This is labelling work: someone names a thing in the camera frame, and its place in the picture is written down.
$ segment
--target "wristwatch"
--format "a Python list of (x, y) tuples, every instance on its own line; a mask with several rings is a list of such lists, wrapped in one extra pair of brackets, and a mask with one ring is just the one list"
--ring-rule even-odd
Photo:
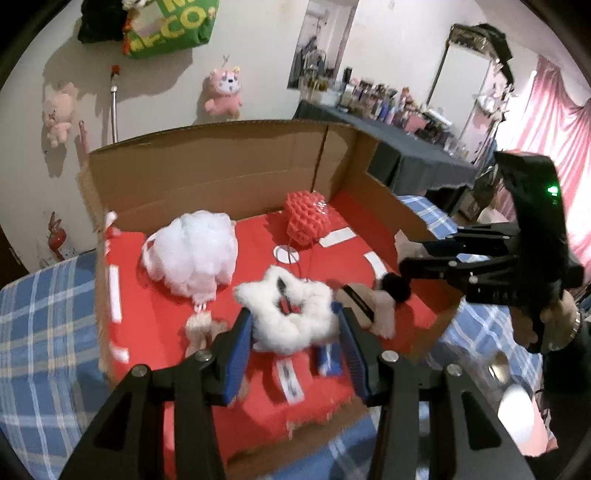
[(566, 348), (567, 346), (569, 346), (570, 342), (572, 342), (574, 340), (574, 338), (577, 336), (577, 333), (581, 329), (581, 323), (589, 321), (589, 319), (583, 319), (582, 315), (581, 315), (581, 311), (579, 309), (577, 309), (577, 314), (575, 315), (575, 318), (574, 318), (573, 331), (570, 334), (569, 341), (566, 343), (566, 345), (561, 346), (561, 347), (555, 347), (554, 345), (552, 345), (552, 343), (550, 343), (548, 345), (548, 351), (555, 352), (557, 350), (562, 350), (563, 348)]

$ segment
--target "green bag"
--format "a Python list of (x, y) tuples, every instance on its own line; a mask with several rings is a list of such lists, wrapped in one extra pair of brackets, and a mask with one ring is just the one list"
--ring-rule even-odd
[(209, 42), (219, 0), (154, 0), (125, 24), (124, 54), (134, 59)]

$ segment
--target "cardboard box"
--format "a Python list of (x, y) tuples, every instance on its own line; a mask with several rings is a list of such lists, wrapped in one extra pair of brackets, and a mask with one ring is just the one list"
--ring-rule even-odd
[[(117, 212), (117, 227), (149, 235), (195, 210), (226, 212), (241, 220), (282, 209), (288, 192), (316, 190), (328, 200), (346, 192), (388, 230), (390, 238), (401, 229), (411, 240), (435, 239), (412, 210), (366, 172), (378, 143), (346, 125), (248, 121), (159, 132), (92, 152), (79, 185), (99, 236), (96, 318), (109, 378), (115, 380), (107, 338), (102, 241), (106, 212)], [(346, 220), (380, 257), (391, 258), (393, 240), (388, 245), (372, 243), (371, 232), (358, 231), (355, 218)], [(413, 281), (413, 291), (432, 311), (440, 312), (431, 329), (415, 338), (413, 359), (422, 358), (444, 332), (461, 298), (442, 281), (428, 281), (429, 292), (434, 282), (440, 294), (433, 297), (426, 281)], [(240, 455), (230, 462), (229, 477), (253, 478), (308, 455), (366, 413), (355, 401), (327, 424), (300, 428), (290, 441)]]

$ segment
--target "metal screw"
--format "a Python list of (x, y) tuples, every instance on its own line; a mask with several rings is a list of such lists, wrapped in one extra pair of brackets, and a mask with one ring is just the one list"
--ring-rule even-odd
[(385, 362), (394, 363), (397, 362), (400, 356), (393, 350), (384, 350), (382, 352), (382, 359)]
[(148, 367), (146, 367), (145, 365), (136, 365), (135, 367), (133, 367), (131, 369), (131, 374), (134, 377), (138, 377), (141, 378), (143, 377), (146, 373), (148, 373)]
[(212, 358), (213, 355), (209, 350), (198, 350), (195, 353), (195, 360), (197, 360), (197, 362), (209, 362)]
[(447, 366), (447, 373), (449, 373), (453, 377), (459, 377), (462, 374), (462, 367), (456, 364), (449, 364)]

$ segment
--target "pink plush toy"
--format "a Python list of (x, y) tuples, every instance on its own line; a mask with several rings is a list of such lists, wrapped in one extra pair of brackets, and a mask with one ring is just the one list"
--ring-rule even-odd
[(68, 139), (77, 96), (78, 89), (68, 83), (43, 105), (43, 123), (49, 130), (47, 138), (53, 148)]
[(240, 68), (233, 70), (215, 69), (209, 75), (209, 86), (213, 98), (205, 102), (205, 110), (210, 115), (231, 115), (234, 118), (240, 116), (242, 98), (240, 97), (240, 80), (238, 73)]

